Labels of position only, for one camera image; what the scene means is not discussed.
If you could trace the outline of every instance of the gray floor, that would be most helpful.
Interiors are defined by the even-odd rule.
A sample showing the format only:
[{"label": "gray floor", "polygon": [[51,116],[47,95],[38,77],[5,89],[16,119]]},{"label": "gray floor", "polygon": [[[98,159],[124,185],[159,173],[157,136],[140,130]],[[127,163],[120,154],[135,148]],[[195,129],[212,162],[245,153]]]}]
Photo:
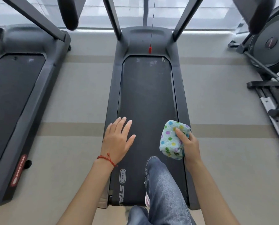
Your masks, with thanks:
[{"label": "gray floor", "polygon": [[[116,39],[75,32],[15,197],[2,224],[55,224],[99,155]],[[242,224],[279,224],[279,139],[246,83],[258,75],[227,49],[231,34],[178,41],[193,133],[222,194]],[[98,209],[94,224],[126,224],[123,207]],[[201,211],[192,212],[204,224]]]}]

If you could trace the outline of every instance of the left hand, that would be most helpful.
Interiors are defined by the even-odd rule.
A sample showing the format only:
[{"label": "left hand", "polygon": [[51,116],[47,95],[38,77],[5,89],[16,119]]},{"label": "left hand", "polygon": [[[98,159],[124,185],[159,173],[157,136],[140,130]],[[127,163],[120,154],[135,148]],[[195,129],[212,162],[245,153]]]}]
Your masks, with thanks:
[{"label": "left hand", "polygon": [[132,121],[128,121],[123,128],[125,121],[126,117],[123,117],[122,119],[118,118],[114,123],[109,124],[106,128],[102,142],[101,155],[108,157],[107,153],[109,153],[114,164],[118,164],[118,162],[124,158],[135,139],[135,135],[132,135],[127,140]]}]

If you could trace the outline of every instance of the jeans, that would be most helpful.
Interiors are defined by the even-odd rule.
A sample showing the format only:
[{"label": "jeans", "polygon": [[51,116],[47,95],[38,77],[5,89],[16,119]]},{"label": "jeans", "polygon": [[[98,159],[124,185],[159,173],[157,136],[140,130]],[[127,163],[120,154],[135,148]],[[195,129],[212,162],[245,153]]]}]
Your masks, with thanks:
[{"label": "jeans", "polygon": [[166,165],[156,156],[147,161],[145,184],[150,210],[134,206],[129,212],[127,225],[196,225],[179,187]]}]

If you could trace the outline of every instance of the treadmill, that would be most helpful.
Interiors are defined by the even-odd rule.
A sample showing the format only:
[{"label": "treadmill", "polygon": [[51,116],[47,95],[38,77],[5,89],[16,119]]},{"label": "treadmill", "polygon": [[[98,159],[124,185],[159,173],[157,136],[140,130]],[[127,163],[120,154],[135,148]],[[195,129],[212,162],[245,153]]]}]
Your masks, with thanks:
[{"label": "treadmill", "polygon": [[[76,5],[63,8],[70,14]],[[113,0],[103,0],[117,38],[115,60],[109,92],[105,128],[118,117],[132,120],[130,135],[137,137],[110,179],[98,207],[145,206],[145,165],[149,157],[157,156],[166,164],[191,210],[200,209],[195,186],[184,160],[164,156],[159,150],[165,123],[175,120],[190,126],[183,87],[177,39],[203,0],[189,0],[175,30],[148,27],[148,3],[144,0],[143,26],[121,29]],[[272,0],[233,0],[253,33],[258,33],[271,13]],[[62,13],[69,28],[76,24],[76,15],[68,18]]]},{"label": "treadmill", "polygon": [[34,24],[0,28],[0,205],[14,195],[71,38],[27,0],[3,0]]}]

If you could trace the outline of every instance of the light blue towel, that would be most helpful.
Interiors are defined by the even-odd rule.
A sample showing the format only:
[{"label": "light blue towel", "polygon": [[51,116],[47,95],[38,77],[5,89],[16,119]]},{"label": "light blue towel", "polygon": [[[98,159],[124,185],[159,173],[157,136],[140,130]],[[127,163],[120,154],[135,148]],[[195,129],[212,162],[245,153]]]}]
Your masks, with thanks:
[{"label": "light blue towel", "polygon": [[170,120],[164,126],[159,150],[168,157],[180,160],[184,156],[183,143],[177,137],[175,128],[179,128],[187,137],[189,137],[190,127],[188,125]]}]

